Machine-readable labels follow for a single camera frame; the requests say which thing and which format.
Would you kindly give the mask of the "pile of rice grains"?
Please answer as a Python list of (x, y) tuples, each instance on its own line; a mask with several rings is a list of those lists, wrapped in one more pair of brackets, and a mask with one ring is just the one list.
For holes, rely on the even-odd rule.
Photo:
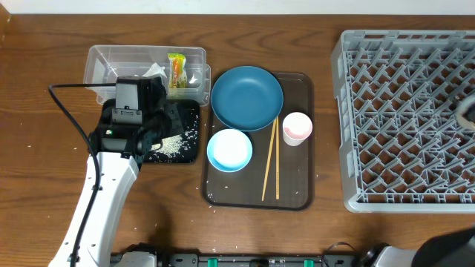
[(152, 145), (148, 157), (155, 162), (193, 162), (197, 157), (198, 145), (198, 131), (185, 131)]

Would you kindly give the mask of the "black rectangular tray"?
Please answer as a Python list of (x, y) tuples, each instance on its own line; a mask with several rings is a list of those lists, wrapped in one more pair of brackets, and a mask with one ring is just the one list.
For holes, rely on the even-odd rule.
[[(180, 117), (180, 121), (182, 122), (182, 127), (179, 128), (180, 134), (183, 134), (185, 131), (190, 130), (197, 130), (198, 131), (198, 139), (199, 139), (199, 123), (200, 123), (200, 105), (190, 99), (177, 99), (177, 100), (168, 100), (168, 104), (171, 108), (177, 108), (175, 113)], [(144, 162), (146, 163), (178, 163), (178, 162), (155, 162), (151, 161), (148, 157), (149, 152), (146, 154), (144, 158)]]

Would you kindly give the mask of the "orange green snack wrapper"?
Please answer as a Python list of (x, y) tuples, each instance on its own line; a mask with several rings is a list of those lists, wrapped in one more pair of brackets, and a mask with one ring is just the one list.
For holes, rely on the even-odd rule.
[(187, 84), (186, 57), (181, 53), (169, 53), (168, 60), (170, 62), (168, 86), (170, 88), (185, 88)]

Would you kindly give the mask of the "white tissue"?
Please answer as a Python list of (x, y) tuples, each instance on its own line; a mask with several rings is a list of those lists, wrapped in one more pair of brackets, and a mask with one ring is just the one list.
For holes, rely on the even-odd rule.
[(157, 63), (154, 63), (143, 75), (142, 77), (148, 78), (151, 76), (159, 75), (166, 78), (167, 75), (164, 71), (164, 67), (159, 66)]

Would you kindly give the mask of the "small light blue bowl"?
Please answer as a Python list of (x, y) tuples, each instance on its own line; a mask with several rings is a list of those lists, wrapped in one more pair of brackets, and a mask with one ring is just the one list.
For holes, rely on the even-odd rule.
[(252, 158), (249, 137), (235, 129), (224, 129), (208, 142), (206, 154), (211, 165), (219, 171), (233, 173), (245, 168)]

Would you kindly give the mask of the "white cup pink inside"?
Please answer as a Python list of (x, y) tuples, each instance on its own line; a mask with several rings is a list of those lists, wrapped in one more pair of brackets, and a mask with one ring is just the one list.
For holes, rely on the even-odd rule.
[(312, 133), (312, 120), (305, 113), (293, 112), (284, 118), (282, 128), (285, 143), (298, 146)]

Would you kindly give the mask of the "white cup green inside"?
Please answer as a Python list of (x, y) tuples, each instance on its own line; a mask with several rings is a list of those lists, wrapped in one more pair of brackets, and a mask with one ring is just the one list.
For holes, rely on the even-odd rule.
[(473, 131), (474, 125), (474, 96), (465, 97), (458, 105), (455, 112), (457, 123), (464, 129)]

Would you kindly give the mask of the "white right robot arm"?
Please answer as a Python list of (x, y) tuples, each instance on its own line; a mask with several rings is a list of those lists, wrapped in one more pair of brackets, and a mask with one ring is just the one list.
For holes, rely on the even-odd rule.
[(357, 267), (474, 267), (474, 227), (433, 237), (417, 250), (381, 243), (354, 260)]

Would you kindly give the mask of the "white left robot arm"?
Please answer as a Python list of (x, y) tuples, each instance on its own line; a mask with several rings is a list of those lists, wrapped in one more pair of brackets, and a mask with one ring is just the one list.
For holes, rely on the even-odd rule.
[(160, 74), (121, 76), (116, 95), (104, 102), (95, 129), (86, 134), (54, 93), (54, 102), (88, 148), (85, 184), (67, 234), (51, 266), (109, 266), (125, 199), (146, 154), (165, 138), (182, 134), (178, 104), (167, 100)]

